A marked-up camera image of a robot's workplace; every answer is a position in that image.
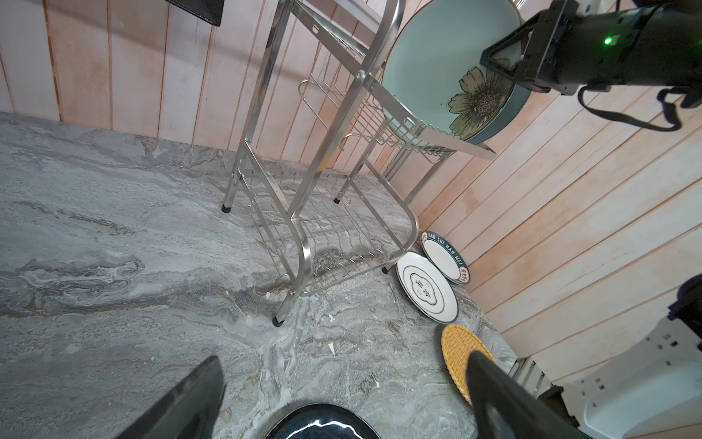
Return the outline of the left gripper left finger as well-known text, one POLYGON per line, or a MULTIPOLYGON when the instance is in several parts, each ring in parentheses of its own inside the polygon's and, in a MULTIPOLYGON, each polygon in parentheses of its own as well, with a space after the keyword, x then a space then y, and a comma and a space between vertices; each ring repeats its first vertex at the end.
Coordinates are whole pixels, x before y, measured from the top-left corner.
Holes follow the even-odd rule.
POLYGON ((118 436, 210 438, 225 391, 219 358, 210 356, 118 436))

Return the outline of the dark blue oval plate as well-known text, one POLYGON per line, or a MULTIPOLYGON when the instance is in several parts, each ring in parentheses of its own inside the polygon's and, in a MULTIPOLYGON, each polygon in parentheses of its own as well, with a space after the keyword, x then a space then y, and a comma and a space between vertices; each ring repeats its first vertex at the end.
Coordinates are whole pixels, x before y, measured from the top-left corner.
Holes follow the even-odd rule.
POLYGON ((334 404, 307 404, 288 413, 265 439, 380 439, 361 417, 334 404))

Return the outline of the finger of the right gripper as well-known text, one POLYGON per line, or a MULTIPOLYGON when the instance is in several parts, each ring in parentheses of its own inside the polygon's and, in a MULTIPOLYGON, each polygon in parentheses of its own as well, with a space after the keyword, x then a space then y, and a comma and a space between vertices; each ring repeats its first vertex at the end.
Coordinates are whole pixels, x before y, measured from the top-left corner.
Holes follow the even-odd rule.
POLYGON ((502 40, 485 49, 480 58, 481 64, 489 72, 515 85, 530 91, 542 91, 543 87, 537 84, 537 80, 528 77, 528 67, 537 49, 533 34, 540 19, 541 13, 537 13, 502 40), (513 48, 519 49, 516 60, 501 58, 504 52, 513 48))

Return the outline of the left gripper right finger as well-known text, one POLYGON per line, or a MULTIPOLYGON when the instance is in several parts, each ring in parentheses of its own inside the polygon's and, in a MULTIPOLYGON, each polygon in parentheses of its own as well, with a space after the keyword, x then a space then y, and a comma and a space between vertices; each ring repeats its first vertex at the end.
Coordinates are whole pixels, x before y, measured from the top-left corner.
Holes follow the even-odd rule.
POLYGON ((474 351, 466 369, 478 438, 585 438, 514 382, 493 360, 474 351))

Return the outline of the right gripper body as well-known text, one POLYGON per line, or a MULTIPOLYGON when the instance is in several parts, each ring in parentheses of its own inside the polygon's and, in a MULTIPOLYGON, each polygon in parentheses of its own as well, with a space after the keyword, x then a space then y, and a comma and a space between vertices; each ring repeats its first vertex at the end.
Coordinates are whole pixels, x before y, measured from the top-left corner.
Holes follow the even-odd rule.
POLYGON ((524 86, 573 95, 576 87, 663 86, 701 92, 701 4, 637 1, 581 16, 578 1, 554 1, 525 23, 517 64, 524 86))

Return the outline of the mint plate with flower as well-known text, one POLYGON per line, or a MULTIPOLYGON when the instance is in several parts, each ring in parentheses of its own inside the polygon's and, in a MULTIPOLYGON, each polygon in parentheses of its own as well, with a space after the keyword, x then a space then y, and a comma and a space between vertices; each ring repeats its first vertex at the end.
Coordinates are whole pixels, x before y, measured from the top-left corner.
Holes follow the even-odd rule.
POLYGON ((530 92, 484 67, 485 49, 522 23, 509 0, 434 0, 400 32, 384 88, 425 124, 474 145, 506 128, 530 92))

